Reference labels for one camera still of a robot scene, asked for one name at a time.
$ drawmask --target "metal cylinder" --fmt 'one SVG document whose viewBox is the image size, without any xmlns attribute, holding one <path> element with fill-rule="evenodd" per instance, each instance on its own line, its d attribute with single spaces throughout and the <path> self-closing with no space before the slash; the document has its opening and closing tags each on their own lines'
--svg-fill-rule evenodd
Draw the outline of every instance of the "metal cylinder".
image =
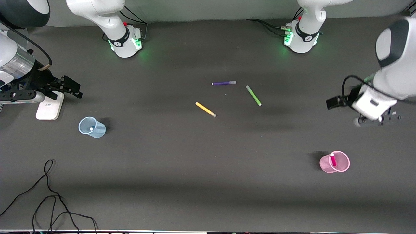
<svg viewBox="0 0 416 234">
<path fill-rule="evenodd" d="M 34 64 L 35 58 L 23 47 L 17 45 L 16 54 L 7 64 L 0 67 L 0 71 L 4 71 L 12 75 L 15 79 L 19 79 L 29 73 Z"/>
</svg>

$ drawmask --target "purple marker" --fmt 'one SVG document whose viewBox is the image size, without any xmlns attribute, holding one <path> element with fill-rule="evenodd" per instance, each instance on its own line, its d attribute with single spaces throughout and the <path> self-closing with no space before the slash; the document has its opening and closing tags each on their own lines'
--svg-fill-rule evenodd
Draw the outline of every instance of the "purple marker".
<svg viewBox="0 0 416 234">
<path fill-rule="evenodd" d="M 212 85 L 235 85 L 235 81 L 214 82 Z"/>
</svg>

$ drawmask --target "gray wall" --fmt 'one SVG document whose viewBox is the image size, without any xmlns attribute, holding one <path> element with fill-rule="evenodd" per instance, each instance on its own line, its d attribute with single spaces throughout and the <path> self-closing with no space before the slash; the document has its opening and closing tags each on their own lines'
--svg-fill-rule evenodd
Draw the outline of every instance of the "gray wall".
<svg viewBox="0 0 416 234">
<path fill-rule="evenodd" d="M 412 0 L 354 0 L 327 7 L 326 11 L 331 18 L 386 16 L 403 11 L 410 2 Z M 94 25 L 73 15 L 65 0 L 50 0 L 50 5 L 49 26 Z M 126 6 L 147 22 L 292 18 L 299 8 L 296 0 L 126 0 Z"/>
</svg>

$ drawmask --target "marker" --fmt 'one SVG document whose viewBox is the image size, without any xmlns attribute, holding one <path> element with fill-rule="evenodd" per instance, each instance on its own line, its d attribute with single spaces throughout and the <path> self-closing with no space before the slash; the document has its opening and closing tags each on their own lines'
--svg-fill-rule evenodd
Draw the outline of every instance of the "marker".
<svg viewBox="0 0 416 234">
<path fill-rule="evenodd" d="M 214 82 L 212 85 L 235 85 L 235 81 Z"/>
<path fill-rule="evenodd" d="M 254 100 L 257 102 L 257 104 L 258 104 L 259 106 L 261 106 L 261 102 L 260 102 L 260 101 L 259 101 L 259 99 L 256 97 L 256 95 L 253 93 L 253 91 L 250 89 L 250 87 L 247 85 L 245 88 L 246 88 L 246 89 L 250 92 L 251 96 L 254 98 Z"/>
<path fill-rule="evenodd" d="M 206 113 L 212 115 L 214 118 L 217 117 L 216 114 L 214 114 L 212 111 L 208 110 L 205 106 L 201 105 L 199 102 L 195 102 L 195 105 L 197 105 L 199 108 L 203 109 Z"/>
<path fill-rule="evenodd" d="M 329 157 L 331 158 L 332 165 L 333 165 L 334 167 L 336 167 L 336 166 L 337 166 L 337 161 L 335 160 L 335 155 L 334 155 L 333 153 L 331 153 L 331 154 L 329 155 Z"/>
</svg>

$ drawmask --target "green marker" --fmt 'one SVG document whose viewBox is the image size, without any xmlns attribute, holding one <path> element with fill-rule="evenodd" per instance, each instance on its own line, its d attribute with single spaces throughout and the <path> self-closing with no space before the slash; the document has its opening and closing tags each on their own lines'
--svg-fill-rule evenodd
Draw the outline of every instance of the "green marker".
<svg viewBox="0 0 416 234">
<path fill-rule="evenodd" d="M 253 93 L 253 91 L 250 89 L 250 87 L 247 85 L 245 88 L 250 92 L 251 96 L 254 98 L 254 100 L 257 102 L 257 104 L 259 106 L 261 106 L 260 100 L 256 97 L 256 95 Z"/>
</svg>

